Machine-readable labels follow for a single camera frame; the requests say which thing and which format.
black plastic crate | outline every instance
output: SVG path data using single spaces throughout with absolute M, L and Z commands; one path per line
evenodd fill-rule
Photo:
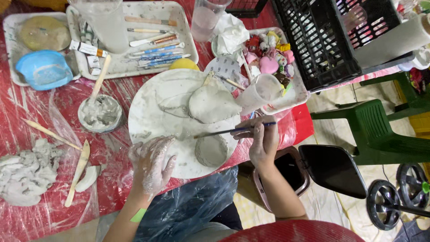
M 364 70 L 354 58 L 351 40 L 354 40 L 355 48 L 359 48 L 400 24 L 390 0 L 338 0 L 337 2 L 334 0 L 273 0 L 273 2 L 277 17 L 294 52 L 304 85 L 311 92 L 338 85 L 364 73 L 391 67 L 413 58 L 413 54 L 408 53 L 393 61 Z M 343 23 L 340 22 L 341 12 L 345 14 L 357 4 L 366 10 L 369 24 L 365 22 L 348 34 Z
M 225 11 L 238 18 L 257 18 L 267 0 L 233 0 Z

black wheel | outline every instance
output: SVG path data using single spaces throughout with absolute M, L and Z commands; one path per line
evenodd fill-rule
M 370 220 L 380 230 L 391 230 L 399 221 L 400 211 L 392 209 L 393 205 L 400 205 L 395 186 L 386 180 L 374 180 L 369 187 L 366 207 Z
M 401 164 L 397 169 L 397 182 L 399 183 L 399 196 L 406 207 L 424 209 L 429 201 L 429 193 L 423 191 L 423 182 L 427 177 L 423 168 L 417 163 Z

person's left hand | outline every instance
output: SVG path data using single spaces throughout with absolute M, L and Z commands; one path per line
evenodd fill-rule
M 161 136 L 145 144 L 139 142 L 130 147 L 129 157 L 134 168 L 132 187 L 134 192 L 142 192 L 152 197 L 164 189 L 175 168 L 176 156 L 170 157 L 164 170 L 163 161 L 175 139 L 174 136 Z

hand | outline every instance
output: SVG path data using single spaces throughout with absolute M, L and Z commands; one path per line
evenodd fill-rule
M 279 144 L 278 124 L 263 126 L 263 123 L 269 122 L 276 122 L 276 120 L 273 116 L 248 119 L 236 125 L 236 128 L 254 126 L 253 129 L 231 133 L 235 140 L 254 138 L 249 148 L 249 158 L 261 174 L 273 169 Z
M 163 170 L 163 161 L 166 152 L 175 141 L 174 136 L 157 137 L 143 144 L 139 142 L 132 145 L 129 157 L 134 168 L 133 194 L 153 195 L 161 192 L 172 175 L 175 168 L 176 156 L 170 157 L 166 168 Z

green wristband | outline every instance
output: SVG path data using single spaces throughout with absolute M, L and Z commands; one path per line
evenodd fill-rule
M 140 223 L 140 220 L 142 220 L 143 215 L 145 213 L 146 213 L 146 209 L 145 208 L 139 209 L 139 211 L 137 211 L 137 213 L 130 219 L 130 222 Z

